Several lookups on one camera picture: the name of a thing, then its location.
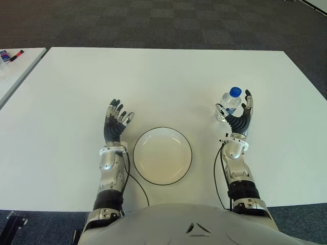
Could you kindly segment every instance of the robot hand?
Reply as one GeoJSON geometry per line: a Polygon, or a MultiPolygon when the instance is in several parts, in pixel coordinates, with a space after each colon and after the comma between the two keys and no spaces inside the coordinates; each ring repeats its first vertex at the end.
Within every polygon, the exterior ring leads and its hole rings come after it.
{"type": "Polygon", "coordinates": [[[233,134],[235,133],[241,134],[244,137],[247,136],[247,131],[250,125],[252,111],[253,111],[252,95],[249,90],[246,90],[245,93],[246,93],[245,99],[247,105],[242,104],[243,114],[240,117],[235,117],[229,114],[228,111],[225,110],[225,108],[222,105],[216,104],[216,108],[218,109],[218,111],[225,117],[226,121],[230,124],[231,132],[233,134]]]}
{"type": "Polygon", "coordinates": [[[123,104],[119,105],[120,102],[120,100],[113,99],[107,109],[103,129],[106,143],[120,142],[121,133],[134,117],[134,112],[131,112],[125,116],[126,111],[124,111],[121,115],[119,115],[121,109],[123,108],[123,104]]]}

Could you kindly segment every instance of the plate rim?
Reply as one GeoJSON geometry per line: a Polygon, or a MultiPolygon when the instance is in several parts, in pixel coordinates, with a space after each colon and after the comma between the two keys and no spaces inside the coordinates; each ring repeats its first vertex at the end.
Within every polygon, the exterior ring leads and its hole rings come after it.
{"type": "Polygon", "coordinates": [[[176,182],[180,181],[180,180],[181,180],[182,178],[184,178],[184,176],[189,172],[190,167],[191,167],[191,165],[192,165],[192,159],[193,159],[193,152],[192,152],[192,147],[191,147],[191,144],[190,144],[189,140],[188,140],[188,139],[185,137],[185,135],[183,135],[181,132],[179,132],[179,131],[176,130],[176,129],[170,128],[170,127],[155,127],[155,128],[151,128],[151,129],[145,131],[145,132],[144,132],[144,133],[143,133],[143,134],[142,134],[142,135],[137,139],[137,141],[136,141],[136,143],[135,143],[135,146],[134,146],[134,148],[133,148],[133,163],[134,163],[134,167],[135,167],[137,173],[138,173],[138,174],[139,174],[139,175],[140,175],[144,180],[146,180],[146,181],[148,181],[149,183],[154,184],[154,185],[165,186],[165,185],[175,184],[176,182]],[[137,145],[139,139],[141,139],[141,137],[142,137],[143,135],[145,135],[146,133],[148,133],[149,131],[154,130],[154,129],[160,129],[160,128],[171,129],[171,130],[174,130],[174,131],[180,133],[180,134],[181,134],[181,135],[186,139],[187,143],[189,144],[190,150],[191,150],[191,160],[190,160],[189,167],[188,167],[188,169],[186,170],[185,174],[184,174],[182,177],[180,177],[178,180],[176,180],[175,182],[172,182],[172,183],[169,183],[169,184],[157,184],[157,183],[151,182],[150,180],[147,180],[147,179],[146,179],[146,178],[145,178],[145,177],[144,177],[144,176],[143,176],[143,175],[138,171],[138,169],[137,169],[137,167],[136,167],[136,165],[135,165],[135,157],[134,157],[134,154],[135,154],[135,147],[136,147],[136,145],[137,145]]]}

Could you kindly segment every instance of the robot chest logo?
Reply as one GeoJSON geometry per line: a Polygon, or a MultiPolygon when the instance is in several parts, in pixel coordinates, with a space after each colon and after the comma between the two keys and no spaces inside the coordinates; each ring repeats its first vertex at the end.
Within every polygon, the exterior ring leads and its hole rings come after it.
{"type": "Polygon", "coordinates": [[[211,232],[199,223],[191,223],[186,233],[189,236],[211,236],[211,232]]]}

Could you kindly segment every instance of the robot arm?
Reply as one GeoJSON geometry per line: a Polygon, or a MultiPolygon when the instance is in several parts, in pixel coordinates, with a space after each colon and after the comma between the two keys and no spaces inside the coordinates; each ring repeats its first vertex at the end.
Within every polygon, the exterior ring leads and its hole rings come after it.
{"type": "Polygon", "coordinates": [[[132,121],[134,113],[125,116],[124,111],[120,115],[123,105],[119,104],[120,100],[112,100],[107,109],[104,123],[106,145],[100,150],[100,186],[83,233],[93,228],[106,227],[121,217],[123,192],[127,181],[124,176],[123,154],[127,149],[121,145],[120,135],[132,121]]]}
{"type": "Polygon", "coordinates": [[[247,105],[242,104],[243,114],[235,117],[229,114],[222,105],[216,104],[217,109],[231,126],[230,137],[223,139],[221,159],[225,162],[225,176],[228,187],[228,196],[233,200],[233,212],[243,215],[259,216],[256,219],[268,218],[269,226],[277,229],[266,204],[260,199],[250,168],[244,162],[244,155],[249,144],[246,142],[248,128],[253,112],[253,99],[246,90],[247,105]]]}

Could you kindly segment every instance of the white plate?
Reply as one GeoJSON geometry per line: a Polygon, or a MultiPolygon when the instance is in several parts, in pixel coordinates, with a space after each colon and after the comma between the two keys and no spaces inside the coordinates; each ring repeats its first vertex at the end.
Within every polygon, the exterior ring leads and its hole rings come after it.
{"type": "Polygon", "coordinates": [[[150,183],[169,185],[188,172],[192,150],[188,140],[170,128],[145,132],[136,142],[134,164],[138,173],[150,183]]]}

